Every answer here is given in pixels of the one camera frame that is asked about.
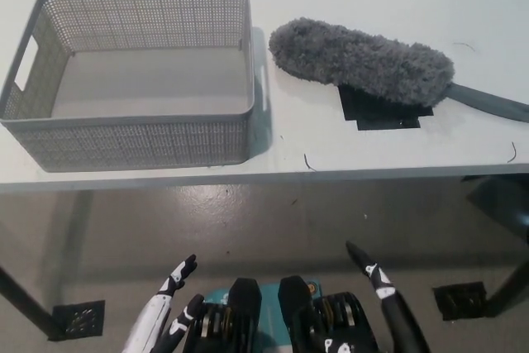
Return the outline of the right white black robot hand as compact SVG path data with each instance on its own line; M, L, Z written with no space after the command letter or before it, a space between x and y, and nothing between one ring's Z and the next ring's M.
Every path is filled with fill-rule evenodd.
M404 297L381 265L351 241L346 241L351 260L369 279L380 300L385 321L393 338L394 352L430 352L421 328Z

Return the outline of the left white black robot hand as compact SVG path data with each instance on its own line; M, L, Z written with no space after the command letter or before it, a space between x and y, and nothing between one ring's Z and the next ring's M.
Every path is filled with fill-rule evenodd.
M174 352L203 308L204 297L196 294L169 328L164 329L174 294L185 285L186 278L194 272L197 265L196 255L190 255L169 274L141 310L123 352Z

